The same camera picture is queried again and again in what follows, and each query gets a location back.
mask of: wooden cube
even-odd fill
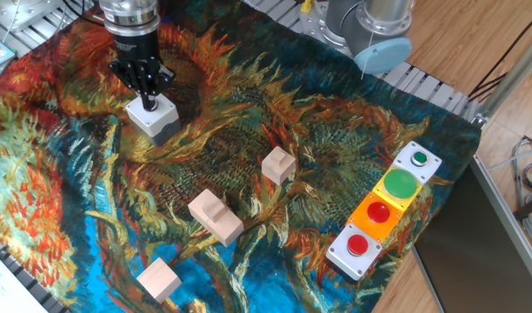
[[[181,279],[161,258],[157,258],[136,280],[159,303],[162,303],[181,285]]]
[[[230,246],[243,232],[243,222],[210,190],[191,203],[190,214],[224,246]]]
[[[295,167],[295,158],[282,148],[275,147],[263,160],[263,175],[279,186]]]

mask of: sunflower painting fabric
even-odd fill
[[[160,4],[183,125],[162,147],[126,114],[102,27],[77,21],[1,77],[0,242],[71,312],[370,312],[480,130],[237,0]],[[411,140],[442,166],[351,281],[326,249]],[[282,186],[261,174],[276,146],[296,158]],[[243,220],[228,248],[189,213],[205,189]],[[136,280],[157,257],[183,281],[162,305]]]

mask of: blue end cap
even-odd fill
[[[381,74],[405,62],[411,50],[411,41],[407,37],[394,38],[371,45],[356,55],[354,60],[365,74]]]

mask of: black cable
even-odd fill
[[[495,87],[497,87],[497,85],[499,85],[501,81],[502,81],[502,80],[499,80],[499,81],[497,81],[497,82],[494,82],[494,83],[492,83],[488,88],[486,88],[485,90],[480,91],[479,93],[475,94],[475,95],[472,96],[472,97],[469,97],[469,98],[470,98],[470,102],[475,101],[475,99],[477,99],[478,97],[483,96],[483,95],[486,94],[487,92],[489,92],[489,91],[491,91],[492,89],[494,89]]]
[[[79,18],[83,19],[84,21],[86,21],[88,23],[93,23],[94,25],[98,25],[98,26],[102,26],[103,27],[102,23],[98,23],[98,22],[92,21],[91,19],[84,17],[82,14],[79,14],[77,11],[75,11],[73,9],[73,7],[71,7],[71,5],[67,1],[63,0],[63,3],[67,7],[67,9],[69,9],[71,12],[75,13],[75,15],[78,16]]]
[[[491,81],[489,81],[487,83],[484,83],[482,86],[479,87],[479,90],[481,90],[482,88],[490,85],[491,83],[495,83],[495,82],[501,81],[506,75],[508,75],[508,72],[506,72],[505,74],[501,74],[500,76],[492,79]]]
[[[484,81],[490,77],[490,75],[492,74],[492,72],[498,67],[498,65],[500,65],[500,63],[506,58],[506,56],[509,54],[509,52],[512,51],[512,49],[515,47],[515,45],[519,42],[519,40],[521,40],[521,38],[525,35],[525,33],[531,28],[532,26],[532,21],[530,21],[530,23],[527,25],[527,27],[525,27],[525,29],[521,32],[521,34],[519,34],[519,36],[517,36],[517,38],[515,39],[515,41],[509,46],[509,48],[506,50],[506,52],[503,54],[503,56],[500,58],[500,60],[498,60],[498,62],[496,62],[494,64],[494,66],[492,67],[492,69],[486,74],[486,76],[476,85],[476,87],[471,91],[471,93],[469,93],[469,98],[471,98],[471,96],[473,96],[478,90],[480,90],[482,87],[481,85],[484,83]]]
[[[491,93],[489,93],[488,95],[484,96],[484,98],[482,98],[479,103],[481,103],[482,101],[486,100],[488,97],[490,97],[490,95],[492,95]]]

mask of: red button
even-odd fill
[[[353,235],[347,242],[347,250],[353,256],[363,255],[369,249],[369,242],[361,235]]]
[[[370,219],[374,223],[384,223],[388,221],[389,209],[384,203],[371,203],[367,210]]]

